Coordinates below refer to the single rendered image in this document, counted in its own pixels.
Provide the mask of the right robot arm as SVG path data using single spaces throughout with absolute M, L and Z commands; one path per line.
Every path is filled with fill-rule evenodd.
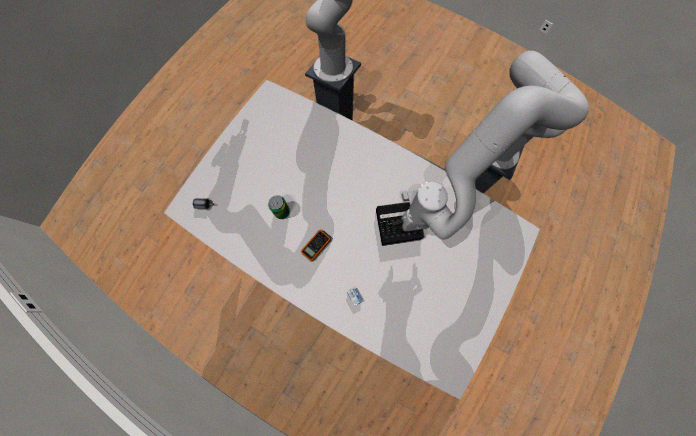
M 346 56 L 345 30 L 338 23 L 352 1 L 317 0 L 306 14 L 307 27 L 318 33 L 320 57 L 315 61 L 314 72 L 323 81 L 340 82 L 352 73 L 353 64 Z

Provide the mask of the green drink can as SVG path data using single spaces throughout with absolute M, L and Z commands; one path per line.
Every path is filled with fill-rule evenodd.
M 283 197 L 281 198 L 281 196 L 271 197 L 268 202 L 268 207 L 278 219 L 285 219 L 290 213 L 285 199 Z

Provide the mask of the orange pocket multimeter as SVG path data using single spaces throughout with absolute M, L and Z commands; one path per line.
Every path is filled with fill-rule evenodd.
M 314 261 L 330 241 L 330 237 L 319 230 L 301 250 L 301 253 L 310 261 Z

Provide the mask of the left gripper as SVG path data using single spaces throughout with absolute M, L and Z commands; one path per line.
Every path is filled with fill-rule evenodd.
M 413 231 L 413 230 L 420 230 L 420 229 L 426 229 L 429 228 L 428 225 L 426 226 L 421 226 L 415 224 L 411 218 L 408 218 L 408 214 L 410 213 L 409 209 L 403 214 L 401 220 L 394 221 L 392 222 L 392 226 L 395 228 L 398 228 L 400 230 L 400 233 L 402 231 Z M 406 215 L 406 216 L 405 216 Z M 400 225 L 401 224 L 401 225 Z M 403 229 L 402 229 L 402 224 L 403 224 Z

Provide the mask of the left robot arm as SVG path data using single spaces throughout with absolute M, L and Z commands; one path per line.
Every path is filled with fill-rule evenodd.
M 408 217 L 417 225 L 428 225 L 442 240 L 471 218 L 476 204 L 475 181 L 486 169 L 491 165 L 514 167 L 519 150 L 533 137 L 557 137 L 588 115 L 584 94 L 540 53 L 518 55 L 509 75 L 516 89 L 498 102 L 445 164 L 456 197 L 454 214 L 446 205 L 445 188 L 437 182 L 402 192 L 403 202 L 410 202 Z

